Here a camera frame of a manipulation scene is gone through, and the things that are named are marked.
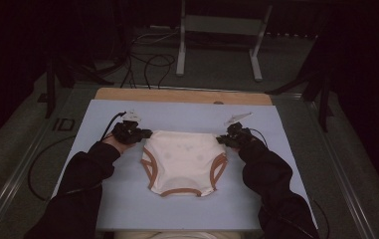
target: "metal stand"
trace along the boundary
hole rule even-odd
[[[180,18],[180,47],[177,57],[176,75],[182,77],[185,71],[186,31],[210,32],[210,33],[228,33],[228,34],[244,34],[257,36],[257,44],[249,51],[251,58],[252,70],[254,79],[257,82],[263,80],[260,64],[258,62],[258,51],[263,42],[264,35],[267,29],[267,23],[270,18],[273,6],[267,8],[266,15],[263,20],[252,19],[235,19],[235,18],[220,18],[186,15],[185,10],[186,0],[182,0],[181,18]]]

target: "white panel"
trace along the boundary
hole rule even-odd
[[[243,126],[259,130],[270,150],[291,166],[290,188],[308,202],[282,122],[273,106],[93,100],[68,161],[75,153],[87,151],[99,140],[115,114],[129,110],[135,110],[142,118],[141,128],[215,134],[226,133],[224,123],[232,115],[252,112],[251,116],[242,120]],[[117,160],[114,175],[104,181],[98,230],[260,229],[257,219],[260,197],[244,185],[244,163],[232,150],[227,150],[229,163],[217,183],[217,191],[206,197],[170,195],[163,198],[147,188],[148,178],[140,163],[143,144],[138,143]]]

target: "diaper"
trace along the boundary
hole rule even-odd
[[[146,140],[141,160],[148,188],[161,196],[206,196],[217,190],[227,157],[216,137],[211,133],[154,131]]]

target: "table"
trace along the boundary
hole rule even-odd
[[[225,133],[224,122],[232,114],[253,112],[254,116],[244,119],[243,123],[267,125],[261,132],[270,149],[280,154],[293,169],[291,190],[308,201],[279,115],[267,95],[100,89],[87,110],[68,160],[76,152],[87,150],[102,134],[109,119],[123,110],[136,110],[142,117],[142,128],[216,134]],[[142,146],[139,143],[127,151],[114,164],[114,175],[104,181],[97,230],[261,229],[257,219],[260,198],[243,184],[244,164],[234,152],[227,150],[229,163],[216,192],[201,198],[162,198],[147,189],[146,174],[136,159],[141,157]]]

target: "black sleeve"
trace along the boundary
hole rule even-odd
[[[102,142],[88,153],[78,152],[65,169],[57,196],[25,238],[94,239],[100,184],[112,176],[112,164],[119,157],[113,146]]]
[[[290,191],[290,166],[260,141],[251,141],[239,151],[246,163],[245,184],[261,195],[258,214],[266,239],[319,238],[306,201]]]

